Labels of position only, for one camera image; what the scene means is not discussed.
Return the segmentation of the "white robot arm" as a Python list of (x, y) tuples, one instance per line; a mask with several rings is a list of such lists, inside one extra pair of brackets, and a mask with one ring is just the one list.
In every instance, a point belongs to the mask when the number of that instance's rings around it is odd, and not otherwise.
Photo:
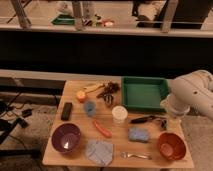
[(189, 113), (191, 108), (213, 121), (213, 74), (197, 70), (170, 81), (170, 93), (160, 106), (172, 117)]

